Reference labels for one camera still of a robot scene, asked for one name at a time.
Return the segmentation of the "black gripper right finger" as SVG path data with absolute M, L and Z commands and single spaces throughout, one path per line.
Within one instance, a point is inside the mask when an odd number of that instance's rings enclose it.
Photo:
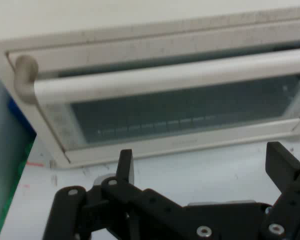
M 268 142 L 265 171 L 281 195 L 261 224 L 261 238 L 300 240 L 300 161 L 280 142 Z

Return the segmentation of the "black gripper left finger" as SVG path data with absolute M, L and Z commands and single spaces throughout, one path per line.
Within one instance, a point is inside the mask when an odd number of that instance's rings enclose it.
M 183 240 L 185 210 L 154 190 L 134 185 L 133 152 L 120 152 L 114 176 L 90 190 L 60 189 L 44 230 L 45 240 L 89 240 L 106 229 L 118 240 Z

